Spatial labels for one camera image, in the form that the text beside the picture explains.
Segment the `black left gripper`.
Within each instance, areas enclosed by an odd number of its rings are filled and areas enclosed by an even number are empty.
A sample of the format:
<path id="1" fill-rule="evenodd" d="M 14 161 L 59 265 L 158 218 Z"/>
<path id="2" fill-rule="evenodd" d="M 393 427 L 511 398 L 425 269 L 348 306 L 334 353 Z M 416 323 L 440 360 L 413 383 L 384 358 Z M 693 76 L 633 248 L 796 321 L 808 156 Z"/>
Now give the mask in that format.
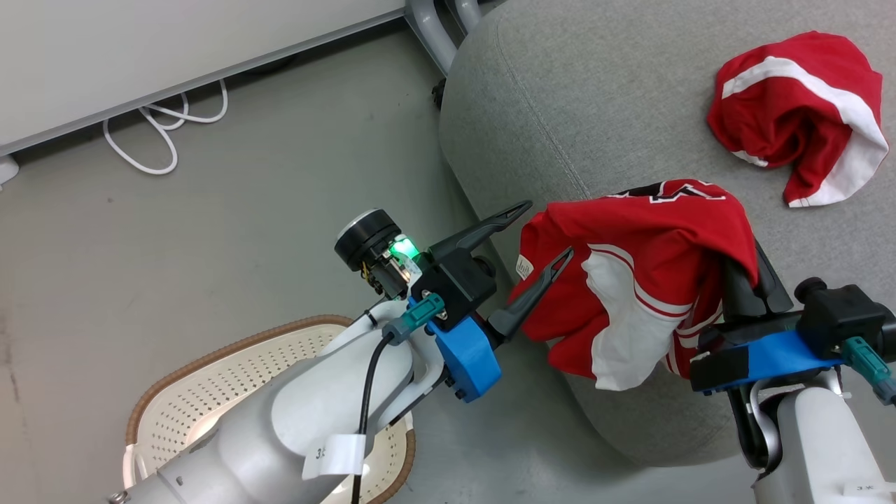
<path id="1" fill-rule="evenodd" d="M 471 252 L 493 234 L 506 230 L 531 207 L 531 200 L 520 201 L 429 246 L 428 254 L 435 264 L 422 272 L 410 293 L 416 301 L 424 300 L 425 293 L 441 297 L 444 316 L 436 316 L 435 325 L 442 332 L 451 331 L 496 293 L 495 272 L 489 269 L 487 261 L 474 258 Z M 489 316 L 487 334 L 493 342 L 508 342 L 515 337 L 573 256 L 573 248 L 564 249 L 531 286 Z"/>

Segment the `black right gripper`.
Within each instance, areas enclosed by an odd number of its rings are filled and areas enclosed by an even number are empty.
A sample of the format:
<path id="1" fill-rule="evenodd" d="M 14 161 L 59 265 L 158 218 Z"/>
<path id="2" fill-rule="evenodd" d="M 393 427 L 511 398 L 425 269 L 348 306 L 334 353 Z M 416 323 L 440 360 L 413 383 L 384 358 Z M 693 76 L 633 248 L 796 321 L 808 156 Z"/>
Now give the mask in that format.
<path id="1" fill-rule="evenodd" d="M 810 351 L 841 351 L 845 341 L 858 337 L 875 351 L 887 349 L 887 309 L 855 284 L 831 289 L 818 277 L 801 281 L 794 303 L 764 249 L 755 241 L 757 283 L 736 262 L 725 259 L 722 268 L 723 322 L 699 335 L 699 351 L 721 351 L 766 335 L 794 330 Z"/>

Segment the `red lettered basketball jersey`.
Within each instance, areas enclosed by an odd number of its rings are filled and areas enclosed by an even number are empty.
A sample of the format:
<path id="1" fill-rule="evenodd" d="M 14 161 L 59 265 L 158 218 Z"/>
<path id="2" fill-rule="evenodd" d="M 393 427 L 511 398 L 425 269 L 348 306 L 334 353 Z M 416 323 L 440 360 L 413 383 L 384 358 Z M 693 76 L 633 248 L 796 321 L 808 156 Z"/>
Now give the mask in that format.
<path id="1" fill-rule="evenodd" d="M 721 316 L 727 262 L 750 288 L 760 280 L 743 205 L 691 179 L 548 204 L 521 229 L 512 297 L 566 249 L 522 331 L 548 344 L 551 367 L 608 391 L 640 386 L 658 365 L 688 379 L 701 330 Z"/>

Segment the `red shirt with white band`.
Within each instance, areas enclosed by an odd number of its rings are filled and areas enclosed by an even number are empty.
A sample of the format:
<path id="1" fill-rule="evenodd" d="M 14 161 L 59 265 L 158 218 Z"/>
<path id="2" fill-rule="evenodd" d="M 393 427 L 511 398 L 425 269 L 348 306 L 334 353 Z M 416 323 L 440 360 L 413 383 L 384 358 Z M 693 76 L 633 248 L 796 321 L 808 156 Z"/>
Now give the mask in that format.
<path id="1" fill-rule="evenodd" d="M 790 166 L 788 207 L 821 207 L 864 188 L 888 156 L 882 91 L 882 74 L 854 42 L 809 31 L 723 64 L 707 121 L 740 160 Z"/>

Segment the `cream perforated laundry basket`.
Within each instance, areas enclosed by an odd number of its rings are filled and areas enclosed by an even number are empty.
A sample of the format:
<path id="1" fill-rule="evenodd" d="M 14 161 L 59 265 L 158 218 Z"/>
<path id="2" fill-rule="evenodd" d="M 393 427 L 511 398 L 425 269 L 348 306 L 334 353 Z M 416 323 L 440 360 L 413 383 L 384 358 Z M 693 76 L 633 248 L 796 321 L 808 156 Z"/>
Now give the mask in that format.
<path id="1" fill-rule="evenodd" d="M 350 326 L 332 314 L 285 323 L 233 342 L 163 377 L 134 406 L 125 433 L 122 487 L 169 462 L 224 412 L 283 370 L 313 358 Z M 412 415 L 381 430 L 365 459 L 361 504 L 385 504 L 406 484 L 416 456 Z"/>

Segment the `grey fabric sofa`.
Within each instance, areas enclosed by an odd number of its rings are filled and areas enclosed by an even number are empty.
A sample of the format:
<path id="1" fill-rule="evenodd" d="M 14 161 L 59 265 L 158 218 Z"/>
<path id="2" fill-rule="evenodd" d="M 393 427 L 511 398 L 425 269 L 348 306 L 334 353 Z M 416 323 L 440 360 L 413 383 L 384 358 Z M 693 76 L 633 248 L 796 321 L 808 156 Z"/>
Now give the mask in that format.
<path id="1" fill-rule="evenodd" d="M 847 37 L 882 74 L 890 152 L 846 201 L 790 209 L 785 170 L 727 153 L 706 115 L 726 61 L 809 31 Z M 857 284 L 896 312 L 896 0 L 508 0 L 458 49 L 440 144 L 480 216 L 667 179 L 718 184 L 788 288 Z"/>

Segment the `grey table leg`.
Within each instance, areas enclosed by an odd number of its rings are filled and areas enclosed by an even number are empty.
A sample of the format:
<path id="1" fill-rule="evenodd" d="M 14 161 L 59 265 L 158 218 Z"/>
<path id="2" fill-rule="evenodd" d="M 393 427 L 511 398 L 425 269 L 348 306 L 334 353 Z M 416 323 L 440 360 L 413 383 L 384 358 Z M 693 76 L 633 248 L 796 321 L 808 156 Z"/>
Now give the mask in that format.
<path id="1" fill-rule="evenodd" d="M 450 6 L 464 33 L 474 31 L 483 17 L 479 0 L 450 0 Z"/>
<path id="2" fill-rule="evenodd" d="M 446 77 L 458 48 L 440 19 L 435 1 L 405 0 L 404 17 L 423 48 Z"/>

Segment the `white table panel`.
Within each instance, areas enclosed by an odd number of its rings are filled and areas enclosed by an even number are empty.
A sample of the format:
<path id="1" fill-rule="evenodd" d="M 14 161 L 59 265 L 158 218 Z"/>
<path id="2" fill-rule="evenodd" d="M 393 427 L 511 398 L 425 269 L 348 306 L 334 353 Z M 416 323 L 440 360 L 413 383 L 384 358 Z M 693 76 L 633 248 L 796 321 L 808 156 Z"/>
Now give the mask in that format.
<path id="1" fill-rule="evenodd" d="M 0 0 L 0 156 L 404 9 L 405 0 Z"/>

